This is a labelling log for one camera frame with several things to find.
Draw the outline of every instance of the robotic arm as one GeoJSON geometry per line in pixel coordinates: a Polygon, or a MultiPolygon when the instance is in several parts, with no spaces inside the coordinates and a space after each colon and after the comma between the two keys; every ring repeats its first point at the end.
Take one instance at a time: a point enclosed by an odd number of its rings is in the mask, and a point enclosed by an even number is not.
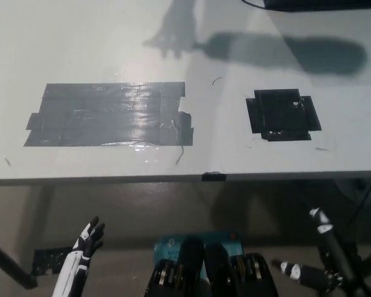
{"type": "MultiPolygon", "coordinates": [[[[323,246],[319,247],[325,269],[273,260],[272,265],[301,285],[321,293],[341,288],[347,297],[371,297],[364,277],[371,275],[371,256],[357,260],[335,232],[333,224],[320,208],[304,201],[323,246]]],[[[91,257],[103,243],[104,224],[94,218],[82,231],[67,255],[53,297],[81,297],[91,257]]],[[[182,243],[177,261],[162,259],[156,264],[144,297],[193,297],[199,273],[205,262],[213,297],[278,297],[265,259],[257,253],[229,257],[221,243],[208,244],[188,237],[182,243]]]]}
{"type": "Polygon", "coordinates": [[[88,268],[96,250],[102,247],[104,224],[95,217],[81,232],[73,250],[67,255],[56,282],[53,297],[81,297],[88,268]]]}

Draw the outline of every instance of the robotic hand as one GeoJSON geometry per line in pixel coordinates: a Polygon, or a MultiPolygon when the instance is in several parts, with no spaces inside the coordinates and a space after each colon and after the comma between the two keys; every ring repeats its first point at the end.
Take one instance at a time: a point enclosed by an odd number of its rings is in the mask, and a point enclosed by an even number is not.
{"type": "Polygon", "coordinates": [[[104,224],[95,217],[81,232],[73,250],[67,255],[56,282],[53,297],[80,297],[88,276],[91,258],[102,247],[104,224]]]}
{"type": "Polygon", "coordinates": [[[272,265],[299,284],[319,292],[341,288],[347,297],[371,297],[371,289],[364,276],[371,273],[362,269],[362,262],[353,255],[335,232],[334,226],[320,208],[312,208],[304,201],[309,216],[315,222],[323,246],[319,247],[324,270],[274,259],[272,265]]]}

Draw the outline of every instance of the black tape square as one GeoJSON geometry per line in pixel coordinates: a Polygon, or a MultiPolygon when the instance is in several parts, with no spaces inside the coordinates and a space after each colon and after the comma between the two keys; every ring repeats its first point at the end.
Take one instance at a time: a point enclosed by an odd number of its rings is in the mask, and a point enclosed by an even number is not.
{"type": "Polygon", "coordinates": [[[256,90],[255,98],[246,99],[254,134],[268,141],[310,140],[309,131],[321,131],[310,96],[298,89],[256,90]]]}

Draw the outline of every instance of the table leg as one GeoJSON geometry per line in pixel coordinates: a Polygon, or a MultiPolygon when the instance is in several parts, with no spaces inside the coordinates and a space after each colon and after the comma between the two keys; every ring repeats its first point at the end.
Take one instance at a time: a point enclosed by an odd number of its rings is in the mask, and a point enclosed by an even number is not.
{"type": "Polygon", "coordinates": [[[26,273],[21,266],[0,249],[0,269],[25,289],[37,287],[37,279],[26,273]]]}

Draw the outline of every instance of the floor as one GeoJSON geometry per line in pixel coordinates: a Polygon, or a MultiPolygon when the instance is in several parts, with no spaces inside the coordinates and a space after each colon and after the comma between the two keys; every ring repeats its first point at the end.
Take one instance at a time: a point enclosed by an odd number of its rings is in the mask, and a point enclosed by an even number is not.
{"type": "MultiPolygon", "coordinates": [[[[360,193],[345,197],[333,181],[106,184],[0,187],[0,246],[30,271],[33,251],[69,246],[87,222],[106,223],[104,247],[93,260],[83,297],[142,296],[150,277],[152,245],[160,237],[237,230],[246,251],[319,266],[316,237],[299,200],[323,207],[346,239],[371,251],[371,196],[355,224],[348,221],[360,193]]],[[[272,270],[280,296],[316,296],[272,270]]],[[[56,275],[25,291],[0,271],[0,296],[51,296],[56,275]]]]}

